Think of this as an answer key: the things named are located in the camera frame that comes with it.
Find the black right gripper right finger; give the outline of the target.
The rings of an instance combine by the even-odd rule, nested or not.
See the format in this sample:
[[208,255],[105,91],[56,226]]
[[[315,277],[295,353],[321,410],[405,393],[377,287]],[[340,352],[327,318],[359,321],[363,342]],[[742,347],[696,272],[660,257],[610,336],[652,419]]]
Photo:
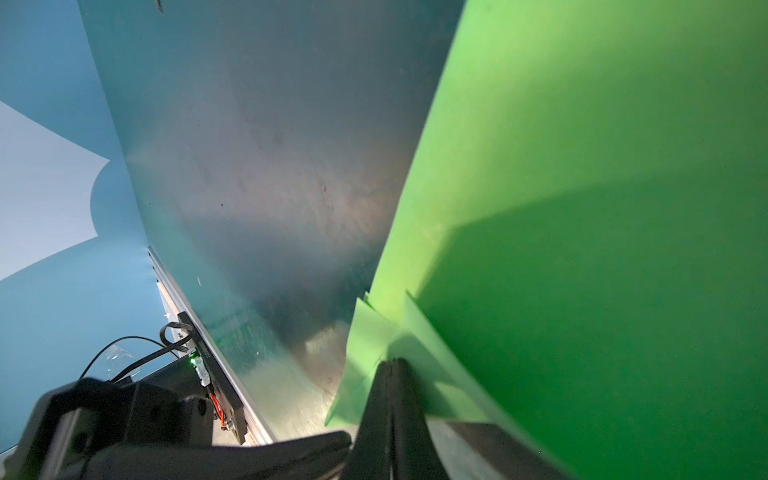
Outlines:
[[395,479],[449,479],[432,441],[410,366],[401,358],[392,362],[392,443]]

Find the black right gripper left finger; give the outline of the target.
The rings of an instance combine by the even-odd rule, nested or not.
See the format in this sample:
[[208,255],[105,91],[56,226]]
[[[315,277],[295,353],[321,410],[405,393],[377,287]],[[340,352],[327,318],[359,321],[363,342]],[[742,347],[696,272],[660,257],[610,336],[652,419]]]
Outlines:
[[341,472],[341,479],[391,478],[391,374],[391,362],[382,362],[377,367],[354,445]]

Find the green square paper sheet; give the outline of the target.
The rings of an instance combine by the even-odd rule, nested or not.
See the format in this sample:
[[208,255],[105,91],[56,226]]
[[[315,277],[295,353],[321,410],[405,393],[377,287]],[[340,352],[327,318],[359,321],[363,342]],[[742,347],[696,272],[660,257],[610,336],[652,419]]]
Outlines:
[[767,475],[767,5],[469,1],[329,426],[429,416],[580,479]]

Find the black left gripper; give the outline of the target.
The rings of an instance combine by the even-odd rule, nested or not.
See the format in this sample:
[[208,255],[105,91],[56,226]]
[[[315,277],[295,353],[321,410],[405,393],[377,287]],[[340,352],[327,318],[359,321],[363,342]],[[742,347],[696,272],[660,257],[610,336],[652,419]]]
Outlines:
[[259,447],[191,447],[211,444],[213,420],[212,402],[197,391],[83,378],[36,402],[4,477],[54,478],[94,455],[79,479],[327,479],[350,453],[344,431]]

